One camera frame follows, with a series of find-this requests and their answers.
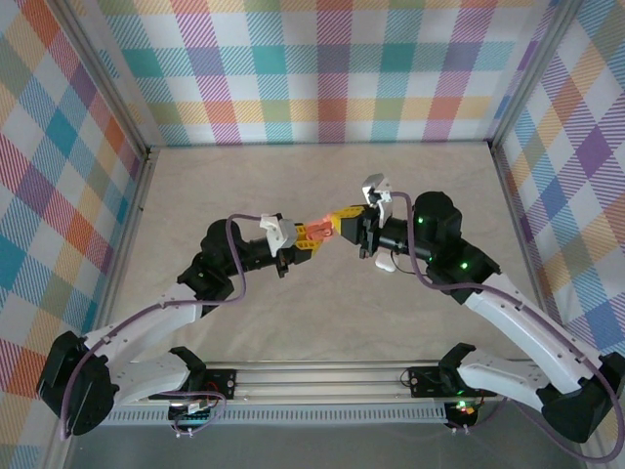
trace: checkered fabric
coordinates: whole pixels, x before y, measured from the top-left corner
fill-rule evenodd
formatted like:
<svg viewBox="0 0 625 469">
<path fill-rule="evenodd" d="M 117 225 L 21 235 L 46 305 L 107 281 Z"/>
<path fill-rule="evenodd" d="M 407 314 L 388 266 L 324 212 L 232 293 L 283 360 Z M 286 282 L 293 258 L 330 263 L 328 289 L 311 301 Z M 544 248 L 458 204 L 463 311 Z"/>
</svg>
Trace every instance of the checkered fabric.
<svg viewBox="0 0 625 469">
<path fill-rule="evenodd" d="M 185 146 L 482 140 L 559 0 L 82 1 L 140 126 Z"/>
<path fill-rule="evenodd" d="M 34 467 L 56 417 L 52 341 L 91 328 L 140 159 L 44 0 L 0 15 L 0 468 Z"/>
<path fill-rule="evenodd" d="M 587 0 L 502 162 L 550 314 L 625 354 L 625 0 Z"/>
</svg>

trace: orange object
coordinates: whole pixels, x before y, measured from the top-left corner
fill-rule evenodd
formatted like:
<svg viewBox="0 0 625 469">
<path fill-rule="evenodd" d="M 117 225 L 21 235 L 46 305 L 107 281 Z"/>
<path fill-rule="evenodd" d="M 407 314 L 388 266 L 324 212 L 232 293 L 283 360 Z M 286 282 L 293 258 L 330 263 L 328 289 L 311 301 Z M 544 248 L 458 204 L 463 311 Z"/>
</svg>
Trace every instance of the orange object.
<svg viewBox="0 0 625 469">
<path fill-rule="evenodd" d="M 321 220 L 306 223 L 304 228 L 306 228 L 306 239 L 309 241 L 324 241 L 334 234 L 329 215 Z"/>
</svg>

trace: white floor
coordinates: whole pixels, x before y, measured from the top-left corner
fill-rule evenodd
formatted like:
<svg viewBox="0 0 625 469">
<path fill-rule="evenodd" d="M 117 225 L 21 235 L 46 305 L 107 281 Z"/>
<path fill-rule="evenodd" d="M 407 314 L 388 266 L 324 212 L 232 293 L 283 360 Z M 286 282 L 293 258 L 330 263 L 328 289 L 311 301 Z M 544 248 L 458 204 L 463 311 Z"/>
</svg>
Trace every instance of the white floor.
<svg viewBox="0 0 625 469">
<path fill-rule="evenodd" d="M 431 190 L 450 195 L 464 216 L 464 238 L 533 297 L 485 144 L 167 149 L 158 155 L 113 319 L 151 304 L 175 282 L 214 220 L 278 211 L 295 221 L 316 220 L 363 203 L 360 185 L 377 172 L 413 197 Z M 405 217 L 400 201 L 395 215 Z M 254 224 L 241 228 L 244 238 L 263 235 Z M 400 263 L 408 268 L 407 259 Z M 284 279 L 274 269 L 248 278 L 242 304 L 180 329 L 158 351 L 185 345 L 216 362 L 437 360 L 462 341 L 523 357 L 482 318 L 413 276 L 359 260 L 357 247 L 339 237 Z"/>
</svg>

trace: table surface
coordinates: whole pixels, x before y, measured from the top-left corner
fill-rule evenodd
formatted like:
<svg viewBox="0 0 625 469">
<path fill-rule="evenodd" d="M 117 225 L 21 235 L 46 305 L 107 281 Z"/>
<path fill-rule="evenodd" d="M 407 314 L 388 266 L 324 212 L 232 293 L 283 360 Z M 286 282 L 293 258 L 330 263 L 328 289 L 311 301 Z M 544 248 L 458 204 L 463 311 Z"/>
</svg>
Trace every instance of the table surface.
<svg viewBox="0 0 625 469">
<path fill-rule="evenodd" d="M 111 320 L 127 318 L 171 286 L 213 221 L 233 212 L 316 220 L 363 203 L 362 182 L 379 172 L 413 198 L 432 190 L 451 196 L 463 214 L 463 237 L 533 299 L 486 144 L 165 149 Z M 402 201 L 394 214 L 405 217 Z M 244 239 L 264 234 L 256 224 L 240 225 Z M 409 268 L 406 257 L 399 263 Z M 357 246 L 339 237 L 309 262 L 291 267 L 284 279 L 272 268 L 247 278 L 242 303 L 179 329 L 144 357 L 184 345 L 207 362 L 438 360 L 466 342 L 504 358 L 524 358 L 486 320 L 414 276 L 358 259 Z"/>
</svg>

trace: colorful plaid backdrop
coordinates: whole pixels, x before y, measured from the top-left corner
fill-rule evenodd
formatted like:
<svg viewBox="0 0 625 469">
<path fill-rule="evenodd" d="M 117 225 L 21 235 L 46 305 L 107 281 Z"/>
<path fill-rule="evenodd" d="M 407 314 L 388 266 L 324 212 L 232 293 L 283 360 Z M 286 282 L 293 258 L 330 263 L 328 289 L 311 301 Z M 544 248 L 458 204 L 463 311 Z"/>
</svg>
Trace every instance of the colorful plaid backdrop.
<svg viewBox="0 0 625 469">
<path fill-rule="evenodd" d="M 44 1 L 0 4 L 0 468 L 26 469 L 56 422 L 39 373 L 91 328 L 140 160 Z"/>
<path fill-rule="evenodd" d="M 558 0 L 73 0 L 168 146 L 483 140 Z"/>
<path fill-rule="evenodd" d="M 504 150 L 549 313 L 625 354 L 625 0 L 584 2 Z"/>
</svg>

